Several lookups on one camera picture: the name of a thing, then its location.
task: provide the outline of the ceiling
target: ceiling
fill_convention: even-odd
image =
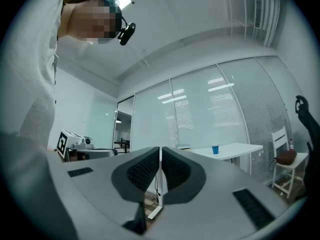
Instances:
[[[117,39],[108,44],[89,44],[71,37],[59,40],[57,54],[84,70],[117,85],[140,67],[184,42],[225,35],[245,21],[244,0],[132,0],[122,10],[136,31],[126,46]],[[254,0],[246,0],[247,22],[253,18]]]

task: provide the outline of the person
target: person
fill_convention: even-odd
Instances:
[[[122,27],[117,0],[27,0],[0,48],[0,132],[47,149],[55,119],[58,40],[107,43]]]

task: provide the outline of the white table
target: white table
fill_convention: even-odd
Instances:
[[[243,143],[231,143],[227,145],[219,146],[219,153],[214,154],[212,147],[208,148],[192,148],[191,152],[218,160],[228,160],[232,158],[237,158],[249,154],[249,174],[251,175],[251,153],[259,151],[259,156],[261,156],[261,150],[264,146],[262,145],[252,145]]]

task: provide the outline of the black sticker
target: black sticker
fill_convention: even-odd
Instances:
[[[64,153],[65,153],[65,149],[66,149],[67,139],[68,139],[68,137],[61,132],[56,149],[60,152],[60,154],[63,157],[65,157]]]
[[[82,136],[80,136],[80,135],[78,135],[78,134],[76,134],[76,133],[74,133],[74,132],[72,132],[72,131],[66,130],[66,132],[67,132],[68,134],[72,135],[73,137],[83,138]]]

